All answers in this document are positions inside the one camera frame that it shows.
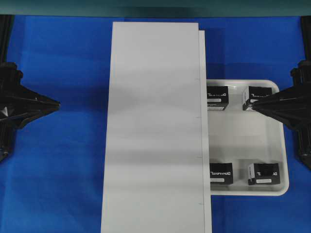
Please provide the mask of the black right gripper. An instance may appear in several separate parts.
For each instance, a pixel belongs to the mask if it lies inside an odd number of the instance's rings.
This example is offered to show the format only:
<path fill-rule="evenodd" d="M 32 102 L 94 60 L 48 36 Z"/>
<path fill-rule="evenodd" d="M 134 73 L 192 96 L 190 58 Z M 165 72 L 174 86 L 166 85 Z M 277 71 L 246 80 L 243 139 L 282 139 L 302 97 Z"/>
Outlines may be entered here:
<path fill-rule="evenodd" d="M 300 120 L 283 116 L 272 111 L 260 109 L 266 106 L 271 107 L 272 105 L 281 105 L 293 102 L 295 100 L 295 86 L 311 83 L 311 61 L 301 61 L 298 64 L 298 68 L 291 70 L 291 76 L 294 83 L 293 87 L 271 95 L 260 97 L 257 101 L 252 103 L 252 109 L 283 123 L 290 130 L 298 131 L 297 157 L 303 165 L 311 167 L 311 109 L 307 106 L 303 106 L 302 109 L 298 110 L 298 116 L 301 118 Z"/>

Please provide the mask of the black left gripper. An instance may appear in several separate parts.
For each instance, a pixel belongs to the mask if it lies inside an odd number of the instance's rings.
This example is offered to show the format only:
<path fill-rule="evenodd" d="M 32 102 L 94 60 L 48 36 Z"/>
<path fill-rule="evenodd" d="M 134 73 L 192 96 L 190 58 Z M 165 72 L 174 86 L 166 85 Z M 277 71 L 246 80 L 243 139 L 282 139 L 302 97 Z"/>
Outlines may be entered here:
<path fill-rule="evenodd" d="M 9 155 L 13 151 L 16 131 L 24 128 L 28 123 L 56 112 L 60 108 L 60 102 L 47 96 L 34 92 L 20 85 L 23 77 L 22 71 L 11 62 L 0 64 L 0 154 Z M 17 92 L 20 88 L 22 100 L 53 105 L 45 109 L 27 111 L 21 116 L 16 116 Z"/>

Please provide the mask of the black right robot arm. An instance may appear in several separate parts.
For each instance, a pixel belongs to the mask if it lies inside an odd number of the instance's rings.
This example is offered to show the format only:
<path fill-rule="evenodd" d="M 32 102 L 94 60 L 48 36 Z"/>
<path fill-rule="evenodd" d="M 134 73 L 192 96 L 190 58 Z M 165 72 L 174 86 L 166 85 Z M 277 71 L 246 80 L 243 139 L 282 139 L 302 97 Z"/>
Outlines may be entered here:
<path fill-rule="evenodd" d="M 297 132 L 299 161 L 311 167 L 311 17 L 300 18 L 305 60 L 291 70 L 293 86 L 256 101 L 252 108 Z"/>

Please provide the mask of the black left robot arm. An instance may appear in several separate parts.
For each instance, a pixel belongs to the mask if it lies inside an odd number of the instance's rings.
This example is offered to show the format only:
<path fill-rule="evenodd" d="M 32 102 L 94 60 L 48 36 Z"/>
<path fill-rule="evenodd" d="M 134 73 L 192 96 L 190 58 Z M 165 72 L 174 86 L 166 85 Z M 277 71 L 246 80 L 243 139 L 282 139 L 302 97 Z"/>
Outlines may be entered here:
<path fill-rule="evenodd" d="M 6 56 L 13 27 L 13 15 L 0 16 L 0 159 L 12 152 L 16 131 L 60 108 L 60 102 L 21 84 L 22 71 Z"/>

